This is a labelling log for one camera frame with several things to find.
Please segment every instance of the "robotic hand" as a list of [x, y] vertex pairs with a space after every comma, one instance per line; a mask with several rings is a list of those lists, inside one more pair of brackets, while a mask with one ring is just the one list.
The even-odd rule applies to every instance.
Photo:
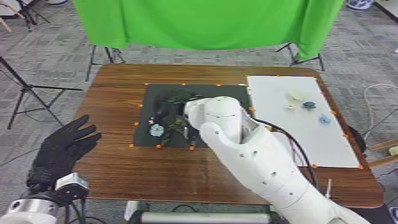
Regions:
[[266, 126], [231, 97], [186, 103], [185, 117], [234, 178], [270, 201], [291, 224], [369, 224], [321, 195]]
[[59, 207], [69, 205], [89, 193], [85, 181], [71, 174], [75, 163], [101, 139], [99, 133], [90, 135], [96, 132], [94, 125], [80, 129], [87, 121], [85, 115], [43, 142], [28, 172], [28, 191], [11, 203], [0, 224], [55, 224]]

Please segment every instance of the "floor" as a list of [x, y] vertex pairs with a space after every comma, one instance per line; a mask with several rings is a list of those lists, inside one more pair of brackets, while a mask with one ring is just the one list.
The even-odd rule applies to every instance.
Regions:
[[[16, 71], [28, 82], [41, 85], [78, 87], [87, 90], [90, 82], [85, 82], [90, 44], [85, 39], [73, 5], [62, 7], [37, 3], [35, 9], [51, 23], [41, 21], [34, 32], [27, 32], [25, 23], [7, 20], [14, 33], [7, 33], [0, 27], [0, 55], [5, 57]], [[378, 83], [398, 85], [398, 25], [384, 13], [373, 8], [359, 13], [341, 10], [332, 27], [330, 36], [323, 48], [323, 60], [327, 72], [321, 77], [329, 86], [346, 123], [361, 133], [368, 130], [369, 118], [362, 98], [364, 88]], [[289, 55], [275, 53], [277, 46], [261, 49], [234, 51], [185, 51], [153, 47], [130, 46], [122, 49], [122, 55], [131, 64], [204, 64], [242, 66], [286, 66]], [[98, 63], [106, 63], [106, 57], [98, 51]], [[305, 64], [318, 69], [316, 62]], [[94, 77], [99, 66], [94, 66]], [[51, 117], [43, 112], [28, 113], [39, 122], [25, 115], [18, 116], [14, 128], [7, 130], [7, 121], [14, 108], [19, 88], [3, 74], [0, 75], [0, 163], [16, 155], [39, 147], [41, 141], [59, 128]], [[41, 96], [50, 99], [51, 91], [41, 91]], [[377, 88], [369, 91], [369, 104], [375, 112], [375, 121], [385, 117], [398, 108], [398, 93], [391, 88]], [[53, 106], [53, 111], [69, 121], [82, 102], [83, 92], [67, 92]], [[27, 108], [35, 103], [28, 98], [23, 102]], [[371, 132], [368, 143], [398, 137], [398, 115]], [[366, 152], [368, 160], [382, 158], [387, 151]], [[35, 153], [21, 157], [7, 166], [0, 167], [0, 213], [9, 202], [25, 190], [25, 176]], [[375, 170], [380, 184], [385, 189], [385, 203], [398, 195], [398, 172], [384, 175], [398, 168], [391, 165]], [[122, 201], [90, 201], [89, 213], [110, 223], [121, 223]], [[151, 210], [170, 211], [176, 204], [153, 203]], [[201, 211], [261, 212], [261, 206], [201, 206]]]

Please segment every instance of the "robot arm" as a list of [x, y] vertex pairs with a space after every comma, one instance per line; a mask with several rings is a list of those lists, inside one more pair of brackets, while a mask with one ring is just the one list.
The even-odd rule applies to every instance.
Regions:
[[229, 97], [186, 103], [185, 116], [234, 178], [291, 224], [369, 224], [313, 187], [268, 131]]

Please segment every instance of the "white sheet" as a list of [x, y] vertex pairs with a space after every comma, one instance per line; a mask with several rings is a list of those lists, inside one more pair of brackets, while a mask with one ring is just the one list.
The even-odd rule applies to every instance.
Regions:
[[[309, 162], [318, 167], [359, 168], [353, 149], [314, 78], [249, 76], [247, 81], [256, 118], [289, 132], [302, 145]], [[302, 102], [291, 99], [291, 93], [304, 98], [304, 102], [316, 103], [313, 111], [302, 108]], [[320, 122], [321, 114], [330, 119], [329, 125]], [[284, 136], [279, 135], [277, 138], [291, 152]]]

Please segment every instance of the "wooden table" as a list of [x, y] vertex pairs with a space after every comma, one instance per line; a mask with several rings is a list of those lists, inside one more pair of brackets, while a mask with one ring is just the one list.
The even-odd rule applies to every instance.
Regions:
[[[332, 110], [337, 107], [314, 70], [305, 68], [106, 65], [85, 95], [76, 116], [89, 114], [103, 133], [94, 151], [78, 162], [76, 171], [90, 184], [90, 198], [266, 204], [240, 185], [210, 149], [130, 148], [146, 83], [236, 85], [245, 76], [281, 75], [318, 78]], [[345, 132], [348, 127], [337, 112]], [[364, 169], [316, 168], [321, 191], [332, 178], [332, 199], [350, 207], [378, 207], [384, 194], [350, 135]]]

